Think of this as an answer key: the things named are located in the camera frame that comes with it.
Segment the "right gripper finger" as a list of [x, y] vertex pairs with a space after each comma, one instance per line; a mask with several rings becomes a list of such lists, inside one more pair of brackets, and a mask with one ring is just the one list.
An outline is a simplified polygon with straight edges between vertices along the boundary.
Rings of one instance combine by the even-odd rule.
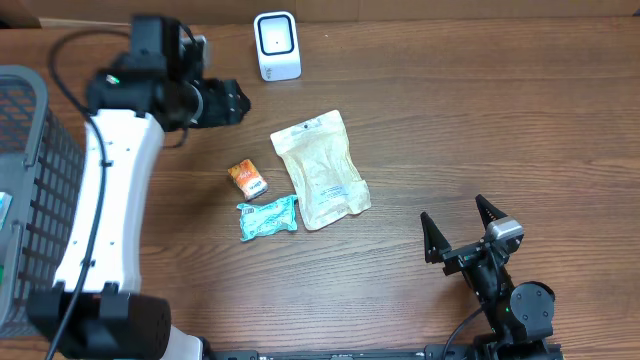
[[420, 214], [420, 220], [424, 235], [425, 261], [432, 264], [443, 262], [444, 254], [451, 250], [449, 242], [426, 212]]
[[490, 223], [507, 217], [506, 213], [495, 207], [481, 194], [475, 197], [475, 202], [485, 230], [489, 228]]

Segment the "orange snack packet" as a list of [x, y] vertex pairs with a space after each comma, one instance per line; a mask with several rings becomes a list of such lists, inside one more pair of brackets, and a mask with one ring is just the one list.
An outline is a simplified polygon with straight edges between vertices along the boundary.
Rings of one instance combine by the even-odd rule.
[[245, 159], [228, 169], [236, 186], [247, 201], [253, 200], [268, 190], [268, 183], [250, 159]]

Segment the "beige plastic pouch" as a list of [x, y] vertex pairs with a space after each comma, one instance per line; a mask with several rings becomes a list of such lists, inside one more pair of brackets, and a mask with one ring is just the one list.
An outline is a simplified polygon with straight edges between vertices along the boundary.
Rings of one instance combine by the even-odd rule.
[[307, 230], [320, 230], [371, 207], [369, 187], [352, 161], [339, 111], [274, 132], [270, 140], [290, 176]]

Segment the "teal packet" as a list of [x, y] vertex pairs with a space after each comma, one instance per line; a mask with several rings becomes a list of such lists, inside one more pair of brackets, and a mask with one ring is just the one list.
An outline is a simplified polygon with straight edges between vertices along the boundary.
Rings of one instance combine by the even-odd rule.
[[236, 209], [241, 212], [241, 241], [247, 242], [256, 237], [274, 235], [283, 230], [297, 231], [297, 200], [296, 195], [288, 195], [265, 205], [238, 204]]

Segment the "green white small box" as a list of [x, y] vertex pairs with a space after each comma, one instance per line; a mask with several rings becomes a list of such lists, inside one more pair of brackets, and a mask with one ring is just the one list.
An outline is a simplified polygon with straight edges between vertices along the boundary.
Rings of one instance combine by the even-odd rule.
[[7, 219], [13, 197], [7, 193], [2, 192], [0, 195], [0, 229], [4, 227]]

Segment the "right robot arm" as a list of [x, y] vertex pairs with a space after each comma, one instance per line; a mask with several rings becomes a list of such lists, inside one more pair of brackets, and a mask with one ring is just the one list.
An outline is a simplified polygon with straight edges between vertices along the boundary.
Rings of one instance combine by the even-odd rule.
[[[514, 285], [506, 264], [524, 238], [523, 226], [484, 196], [475, 197], [484, 235], [473, 244], [454, 249], [425, 212], [420, 215], [427, 263], [443, 265], [445, 275], [460, 273], [475, 294], [479, 308], [463, 320], [446, 343], [427, 345], [433, 359], [561, 359], [559, 345], [548, 345], [553, 334], [555, 293], [542, 282]], [[491, 328], [470, 345], [453, 342], [477, 316], [483, 314]]]

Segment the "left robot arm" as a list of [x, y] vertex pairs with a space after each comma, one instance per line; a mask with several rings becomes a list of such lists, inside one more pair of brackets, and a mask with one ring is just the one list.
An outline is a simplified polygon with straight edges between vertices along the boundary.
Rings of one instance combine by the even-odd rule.
[[251, 103], [234, 80], [207, 79], [204, 37], [179, 20], [137, 15], [130, 48], [89, 82], [82, 182], [52, 285], [26, 311], [71, 359], [209, 359], [208, 341], [177, 329], [169, 303], [141, 293], [140, 234], [164, 138], [240, 123]]

